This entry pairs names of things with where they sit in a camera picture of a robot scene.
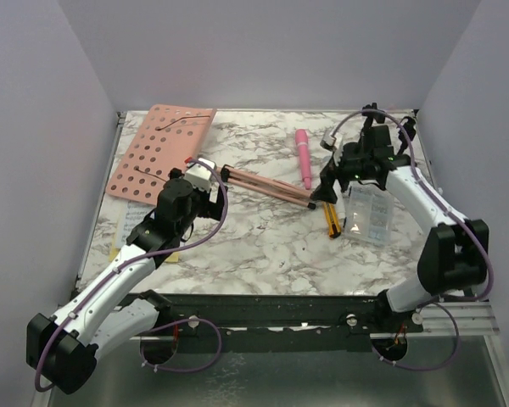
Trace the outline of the black microphone stand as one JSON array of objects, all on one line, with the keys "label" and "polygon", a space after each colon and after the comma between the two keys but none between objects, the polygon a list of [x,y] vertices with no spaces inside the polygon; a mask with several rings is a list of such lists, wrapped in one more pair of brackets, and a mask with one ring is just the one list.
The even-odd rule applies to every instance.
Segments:
[{"label": "black microphone stand", "polygon": [[362,114],[365,117],[364,128],[371,128],[374,123],[383,124],[386,120],[384,113],[378,108],[377,103],[369,103],[362,108]]},{"label": "black microphone stand", "polygon": [[414,118],[406,116],[400,123],[404,130],[399,130],[398,132],[398,138],[400,140],[400,148],[397,153],[398,155],[402,155],[409,148],[409,143],[414,140],[417,134],[415,129],[416,120]]}]

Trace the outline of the pink microphone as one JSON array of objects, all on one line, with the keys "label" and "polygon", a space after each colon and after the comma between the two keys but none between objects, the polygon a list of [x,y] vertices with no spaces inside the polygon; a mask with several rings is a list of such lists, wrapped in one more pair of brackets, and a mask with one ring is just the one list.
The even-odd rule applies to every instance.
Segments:
[{"label": "pink microphone", "polygon": [[308,135],[306,130],[298,129],[294,135],[295,144],[299,158],[299,168],[306,190],[311,190],[311,167]]}]

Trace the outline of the yellow sheet music page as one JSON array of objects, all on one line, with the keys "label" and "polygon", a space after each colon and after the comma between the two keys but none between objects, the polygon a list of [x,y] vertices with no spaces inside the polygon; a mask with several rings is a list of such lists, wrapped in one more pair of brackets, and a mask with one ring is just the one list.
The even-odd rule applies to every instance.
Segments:
[{"label": "yellow sheet music page", "polygon": [[[120,248],[112,247],[109,251],[109,261],[115,259],[117,254],[120,252]],[[173,253],[168,258],[165,259],[166,263],[175,264],[179,262],[179,253]]]}]

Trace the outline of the pink tripod music stand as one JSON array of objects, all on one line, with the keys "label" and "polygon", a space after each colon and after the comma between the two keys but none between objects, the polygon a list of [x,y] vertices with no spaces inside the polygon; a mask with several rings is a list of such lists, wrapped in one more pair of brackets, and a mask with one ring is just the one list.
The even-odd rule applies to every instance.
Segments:
[{"label": "pink tripod music stand", "polygon": [[171,169],[194,153],[234,170],[302,187],[295,132],[302,114],[278,111],[191,109],[154,105],[126,116],[105,188],[103,205],[122,212],[128,203],[156,203]]}]

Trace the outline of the white sheet music page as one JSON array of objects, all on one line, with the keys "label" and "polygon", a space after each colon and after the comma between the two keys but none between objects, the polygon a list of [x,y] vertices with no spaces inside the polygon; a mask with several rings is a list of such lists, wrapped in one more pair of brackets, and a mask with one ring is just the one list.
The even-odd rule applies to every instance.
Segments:
[{"label": "white sheet music page", "polygon": [[117,223],[115,233],[114,247],[120,249],[125,243],[132,229],[143,221],[147,213],[153,209],[153,206],[129,200],[122,210]]}]

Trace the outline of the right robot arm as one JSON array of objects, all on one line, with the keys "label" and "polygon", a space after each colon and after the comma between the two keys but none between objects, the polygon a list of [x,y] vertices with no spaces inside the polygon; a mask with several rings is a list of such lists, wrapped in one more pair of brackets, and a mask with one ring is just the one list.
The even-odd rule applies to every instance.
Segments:
[{"label": "right robot arm", "polygon": [[362,130],[356,142],[337,142],[327,133],[321,145],[332,157],[320,172],[313,200],[334,204],[336,185],[346,189],[352,181],[372,181],[397,198],[427,236],[417,273],[384,291],[383,305],[373,311],[379,330],[392,332],[404,322],[404,312],[486,280],[487,224],[453,209],[426,183],[409,155],[395,153],[386,125]]}]

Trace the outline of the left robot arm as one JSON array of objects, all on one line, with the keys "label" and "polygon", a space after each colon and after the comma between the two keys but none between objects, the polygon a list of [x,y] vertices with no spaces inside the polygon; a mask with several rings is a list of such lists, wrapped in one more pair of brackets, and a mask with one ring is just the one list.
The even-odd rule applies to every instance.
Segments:
[{"label": "left robot arm", "polygon": [[[171,254],[189,249],[184,238],[196,218],[227,216],[225,185],[211,201],[211,184],[221,178],[214,162],[189,159],[187,170],[174,169],[160,190],[156,207],[136,225],[108,267],[73,300],[51,316],[35,315],[27,326],[26,362],[34,368],[35,388],[51,386],[72,394],[97,363],[138,333],[165,333],[179,322],[164,298],[145,293],[121,310],[116,306]],[[46,378],[50,386],[43,386]]]}]

